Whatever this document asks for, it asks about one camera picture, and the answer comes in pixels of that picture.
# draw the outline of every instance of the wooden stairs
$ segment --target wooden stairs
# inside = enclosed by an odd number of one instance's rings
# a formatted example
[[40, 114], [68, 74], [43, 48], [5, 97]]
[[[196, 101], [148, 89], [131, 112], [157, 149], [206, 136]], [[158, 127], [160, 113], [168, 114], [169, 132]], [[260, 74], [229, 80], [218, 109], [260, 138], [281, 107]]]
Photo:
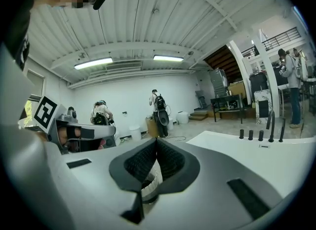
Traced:
[[202, 121], [208, 117], [207, 111], [204, 112], [194, 112], [190, 114], [189, 119], [190, 120], [197, 120], [197, 121]]

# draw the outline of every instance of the blue jeans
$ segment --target blue jeans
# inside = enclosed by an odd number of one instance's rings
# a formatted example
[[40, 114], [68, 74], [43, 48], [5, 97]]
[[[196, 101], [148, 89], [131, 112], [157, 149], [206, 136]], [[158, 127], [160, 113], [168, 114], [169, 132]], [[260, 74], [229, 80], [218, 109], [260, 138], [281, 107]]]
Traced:
[[301, 109], [299, 102], [299, 88], [291, 88], [292, 124], [301, 122]]

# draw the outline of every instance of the black pants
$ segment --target black pants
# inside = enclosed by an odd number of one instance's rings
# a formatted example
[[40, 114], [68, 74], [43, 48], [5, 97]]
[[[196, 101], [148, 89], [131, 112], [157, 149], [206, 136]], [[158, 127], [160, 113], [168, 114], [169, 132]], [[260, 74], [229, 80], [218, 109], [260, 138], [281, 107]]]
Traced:
[[157, 124], [159, 136], [161, 138], [168, 136], [167, 126], [162, 125], [162, 123], [160, 122], [159, 117], [158, 117], [158, 112], [154, 112], [154, 120]]

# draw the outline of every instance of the black rectangular slot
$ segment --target black rectangular slot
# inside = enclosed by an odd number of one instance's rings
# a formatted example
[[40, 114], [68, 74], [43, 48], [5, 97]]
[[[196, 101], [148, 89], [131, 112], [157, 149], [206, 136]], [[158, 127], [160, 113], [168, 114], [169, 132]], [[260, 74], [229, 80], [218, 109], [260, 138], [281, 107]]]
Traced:
[[269, 117], [269, 102], [259, 101], [259, 117]]
[[67, 162], [67, 165], [70, 169], [72, 168], [76, 168], [76, 167], [80, 167], [83, 165], [86, 165], [88, 163], [91, 163], [91, 161], [89, 159], [82, 159], [79, 161], [72, 161], [72, 162]]
[[240, 178], [227, 182], [253, 220], [256, 220], [269, 211], [269, 207], [259, 198], [252, 189]]

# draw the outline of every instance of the jeans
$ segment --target jeans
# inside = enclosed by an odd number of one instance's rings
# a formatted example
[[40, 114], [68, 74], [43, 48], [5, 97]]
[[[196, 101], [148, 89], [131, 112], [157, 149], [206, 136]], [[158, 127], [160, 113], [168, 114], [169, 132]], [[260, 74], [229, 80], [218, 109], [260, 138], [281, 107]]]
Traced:
[[292, 124], [298, 125], [301, 122], [301, 109], [299, 102], [299, 88], [291, 88]]
[[165, 136], [168, 136], [167, 126], [162, 125], [162, 123], [160, 122], [159, 117], [158, 117], [158, 112], [154, 112], [154, 120], [157, 124], [160, 138], [164, 138]]

